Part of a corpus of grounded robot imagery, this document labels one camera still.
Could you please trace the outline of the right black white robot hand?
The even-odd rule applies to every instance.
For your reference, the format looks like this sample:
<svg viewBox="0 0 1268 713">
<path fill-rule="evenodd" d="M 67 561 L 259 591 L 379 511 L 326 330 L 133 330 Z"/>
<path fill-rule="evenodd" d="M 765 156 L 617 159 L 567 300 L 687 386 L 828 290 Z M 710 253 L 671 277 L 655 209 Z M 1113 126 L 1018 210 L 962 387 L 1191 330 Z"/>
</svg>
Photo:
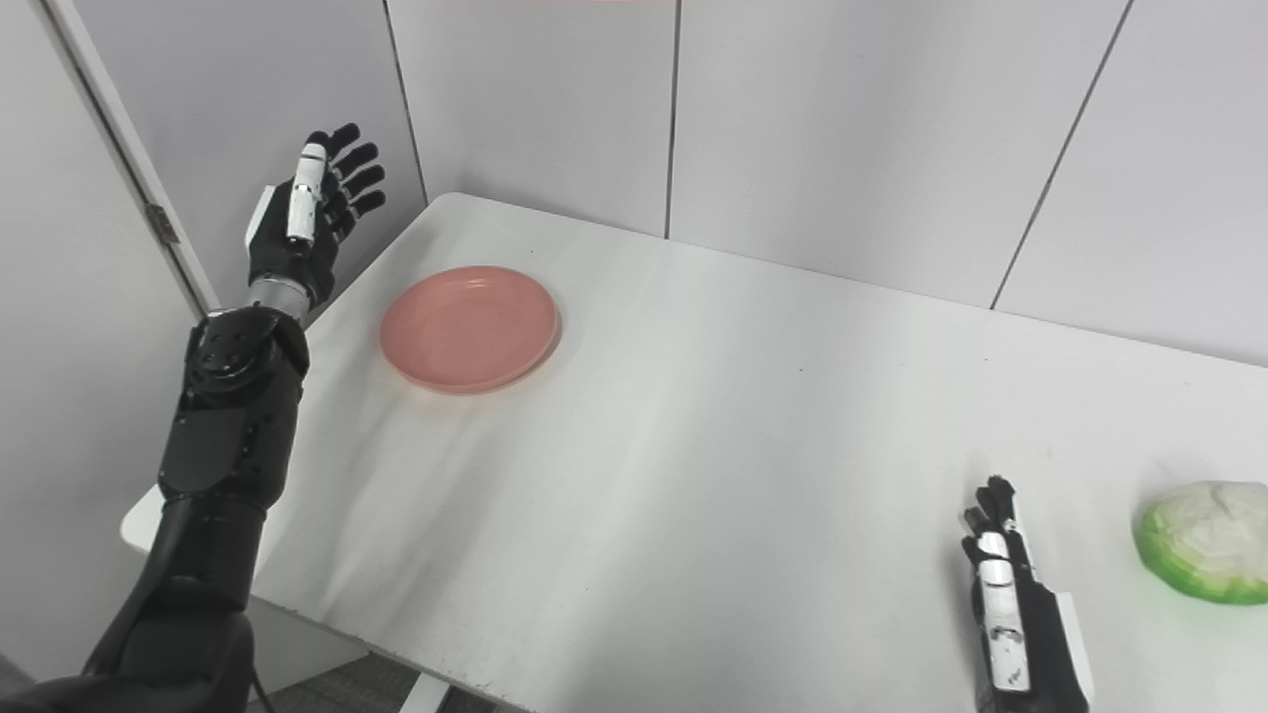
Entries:
<svg viewBox="0 0 1268 713">
<path fill-rule="evenodd" d="M 983 667 L 978 712 L 1090 712 L 1096 685 L 1070 594 L 1046 586 L 1000 474 L 975 491 L 961 540 Z"/>
</svg>

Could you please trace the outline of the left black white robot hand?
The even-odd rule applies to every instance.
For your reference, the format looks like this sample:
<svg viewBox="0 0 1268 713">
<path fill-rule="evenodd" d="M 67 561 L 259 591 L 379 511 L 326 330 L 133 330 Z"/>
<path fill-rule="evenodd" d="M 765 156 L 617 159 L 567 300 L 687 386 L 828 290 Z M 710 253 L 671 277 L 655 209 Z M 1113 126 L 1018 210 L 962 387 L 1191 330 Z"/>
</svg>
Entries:
<svg viewBox="0 0 1268 713">
<path fill-rule="evenodd" d="M 358 123 L 306 140 L 293 176 L 264 189 L 246 230 L 250 306 L 302 320 L 331 298 L 344 240 L 385 206 L 378 157 Z"/>
</svg>

